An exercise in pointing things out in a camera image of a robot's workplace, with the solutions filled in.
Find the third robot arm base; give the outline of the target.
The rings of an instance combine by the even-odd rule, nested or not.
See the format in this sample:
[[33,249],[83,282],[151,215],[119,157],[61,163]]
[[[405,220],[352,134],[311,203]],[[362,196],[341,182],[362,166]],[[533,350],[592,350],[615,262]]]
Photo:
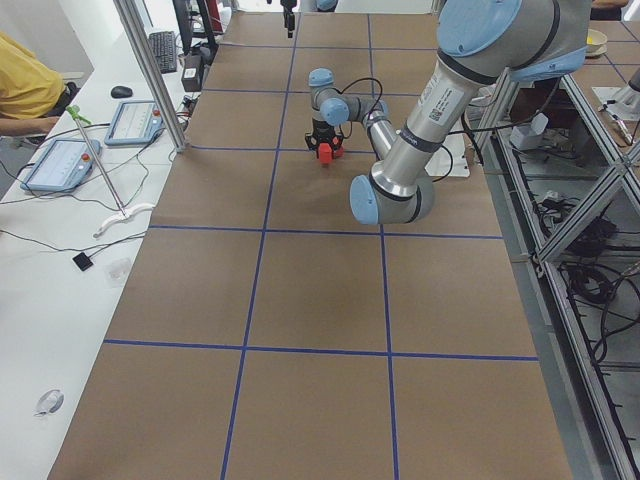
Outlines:
[[614,119],[639,121],[639,70],[631,76],[624,87],[593,87],[599,108]]

